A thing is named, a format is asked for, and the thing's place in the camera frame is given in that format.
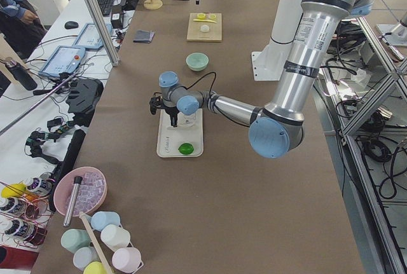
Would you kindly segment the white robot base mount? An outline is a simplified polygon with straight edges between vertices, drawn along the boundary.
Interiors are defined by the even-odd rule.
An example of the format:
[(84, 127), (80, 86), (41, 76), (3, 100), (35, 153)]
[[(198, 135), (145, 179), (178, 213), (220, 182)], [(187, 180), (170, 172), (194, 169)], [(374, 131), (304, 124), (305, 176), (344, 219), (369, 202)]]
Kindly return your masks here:
[(269, 44), (251, 53), (256, 81), (280, 79), (302, 14), (301, 0), (279, 0)]

